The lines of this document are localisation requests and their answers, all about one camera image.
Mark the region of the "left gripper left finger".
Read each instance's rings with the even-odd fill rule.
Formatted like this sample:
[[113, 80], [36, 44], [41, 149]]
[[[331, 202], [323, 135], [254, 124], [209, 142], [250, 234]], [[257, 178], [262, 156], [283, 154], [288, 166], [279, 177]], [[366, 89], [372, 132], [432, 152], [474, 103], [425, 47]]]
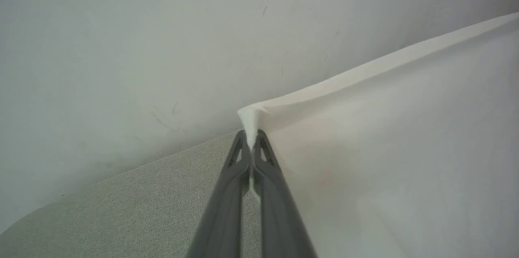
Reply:
[[240, 258], [242, 200], [249, 189], [251, 152], [245, 131], [239, 131], [202, 214], [188, 258]]

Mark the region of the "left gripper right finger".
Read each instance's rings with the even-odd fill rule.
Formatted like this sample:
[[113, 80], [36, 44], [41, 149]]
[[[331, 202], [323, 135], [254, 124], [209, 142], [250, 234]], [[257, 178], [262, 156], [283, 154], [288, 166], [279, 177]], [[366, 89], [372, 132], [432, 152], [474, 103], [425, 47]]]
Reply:
[[262, 130], [257, 131], [252, 158], [253, 188], [261, 203], [262, 257], [316, 258], [274, 149]]

